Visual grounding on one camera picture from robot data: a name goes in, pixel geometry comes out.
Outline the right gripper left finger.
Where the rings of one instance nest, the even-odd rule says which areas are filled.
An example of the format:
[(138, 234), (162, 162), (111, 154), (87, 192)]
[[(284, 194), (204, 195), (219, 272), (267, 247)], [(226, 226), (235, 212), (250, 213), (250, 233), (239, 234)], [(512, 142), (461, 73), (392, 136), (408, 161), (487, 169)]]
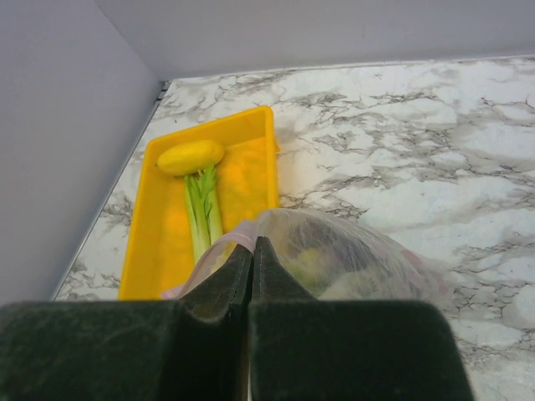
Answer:
[(246, 399), (251, 265), (237, 246), (178, 300), (3, 307), (2, 399)]

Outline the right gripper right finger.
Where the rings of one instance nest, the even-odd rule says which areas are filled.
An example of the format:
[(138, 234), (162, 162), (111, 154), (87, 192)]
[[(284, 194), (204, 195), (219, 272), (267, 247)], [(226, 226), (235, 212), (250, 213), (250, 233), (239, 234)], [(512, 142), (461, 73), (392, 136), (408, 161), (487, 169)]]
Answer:
[(451, 329), (417, 301), (319, 301), (257, 240), (249, 304), (255, 400), (471, 400)]

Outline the clear zip top bag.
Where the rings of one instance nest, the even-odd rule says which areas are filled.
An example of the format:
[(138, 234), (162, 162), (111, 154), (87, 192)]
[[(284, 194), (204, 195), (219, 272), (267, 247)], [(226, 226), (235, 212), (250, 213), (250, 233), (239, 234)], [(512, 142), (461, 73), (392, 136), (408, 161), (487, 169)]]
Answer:
[(187, 281), (165, 290), (179, 298), (205, 281), (238, 246), (267, 238), (278, 262), (320, 300), (415, 299), (442, 304), (450, 290), (437, 265), (388, 236), (319, 211), (276, 208), (240, 222), (201, 253)]

